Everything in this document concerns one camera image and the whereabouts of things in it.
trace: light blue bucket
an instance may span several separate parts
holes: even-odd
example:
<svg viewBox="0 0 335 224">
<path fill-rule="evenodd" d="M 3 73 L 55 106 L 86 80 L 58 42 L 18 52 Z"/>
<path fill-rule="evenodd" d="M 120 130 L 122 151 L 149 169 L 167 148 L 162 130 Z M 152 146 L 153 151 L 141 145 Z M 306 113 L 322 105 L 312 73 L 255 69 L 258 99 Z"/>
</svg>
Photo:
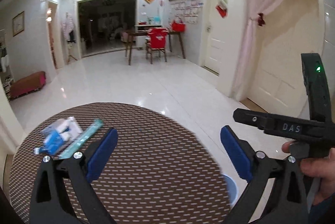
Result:
<svg viewBox="0 0 335 224">
<path fill-rule="evenodd" d="M 237 201 L 238 188 L 234 180 L 228 175 L 222 175 L 227 184 L 227 191 L 229 196 L 229 202 L 231 205 L 235 204 Z"/>
</svg>

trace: chair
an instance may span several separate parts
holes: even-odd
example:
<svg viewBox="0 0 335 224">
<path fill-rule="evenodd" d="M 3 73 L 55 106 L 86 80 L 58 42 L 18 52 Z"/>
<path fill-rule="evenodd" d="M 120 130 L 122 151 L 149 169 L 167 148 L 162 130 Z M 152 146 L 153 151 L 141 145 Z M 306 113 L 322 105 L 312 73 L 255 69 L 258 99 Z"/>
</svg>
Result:
<svg viewBox="0 0 335 224">
<path fill-rule="evenodd" d="M 148 59 L 148 54 L 150 54 L 150 63 L 152 64 L 152 52 L 158 51 L 158 57 L 160 57 L 160 52 L 164 53 L 165 62 L 166 59 L 166 51 L 165 51 L 165 36 L 168 34 L 168 30 L 165 28 L 153 28 L 148 30 L 148 35 L 150 37 L 150 41 L 146 42 L 146 52 L 145 58 Z"/>
</svg>

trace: cream door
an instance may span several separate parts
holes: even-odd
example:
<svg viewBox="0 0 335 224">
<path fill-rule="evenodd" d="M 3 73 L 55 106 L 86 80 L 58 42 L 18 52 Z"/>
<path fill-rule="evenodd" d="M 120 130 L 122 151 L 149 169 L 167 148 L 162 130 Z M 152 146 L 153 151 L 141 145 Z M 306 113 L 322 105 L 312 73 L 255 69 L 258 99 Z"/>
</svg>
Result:
<svg viewBox="0 0 335 224">
<path fill-rule="evenodd" d="M 220 73 L 220 63 L 223 51 L 223 32 L 226 18 L 222 18 L 216 10 L 217 0 L 210 0 L 210 12 L 208 21 L 208 42 L 205 66 Z"/>
<path fill-rule="evenodd" d="M 298 117 L 307 95 L 301 53 L 320 52 L 318 0 L 285 0 L 257 27 L 260 49 L 248 98 L 267 112 Z"/>
</svg>

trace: woven tablecloth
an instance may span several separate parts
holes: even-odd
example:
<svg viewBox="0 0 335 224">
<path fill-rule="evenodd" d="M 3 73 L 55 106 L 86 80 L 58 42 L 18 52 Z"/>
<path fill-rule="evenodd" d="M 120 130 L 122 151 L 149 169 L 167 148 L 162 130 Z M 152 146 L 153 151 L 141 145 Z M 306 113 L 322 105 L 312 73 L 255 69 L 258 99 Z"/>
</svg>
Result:
<svg viewBox="0 0 335 224">
<path fill-rule="evenodd" d="M 195 135 L 152 110 L 122 103 L 92 103 L 65 110 L 35 128 L 20 145 L 10 174 L 14 210 L 29 223 L 30 197 L 43 155 L 40 131 L 74 116 L 85 130 L 96 118 L 103 127 L 80 149 L 111 127 L 118 145 L 92 187 L 117 223 L 221 223 L 229 213 L 226 183 Z M 70 180 L 64 179 L 78 218 L 87 221 Z"/>
</svg>

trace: dark doorway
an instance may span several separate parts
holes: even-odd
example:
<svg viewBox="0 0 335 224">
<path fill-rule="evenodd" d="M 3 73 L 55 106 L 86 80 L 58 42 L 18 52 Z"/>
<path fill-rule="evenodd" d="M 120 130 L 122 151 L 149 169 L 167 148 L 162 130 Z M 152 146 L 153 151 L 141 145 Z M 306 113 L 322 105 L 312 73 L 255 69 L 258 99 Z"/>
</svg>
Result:
<svg viewBox="0 0 335 224">
<path fill-rule="evenodd" d="M 89 0 L 79 3 L 83 56 L 125 48 L 123 32 L 135 25 L 136 0 Z"/>
</svg>

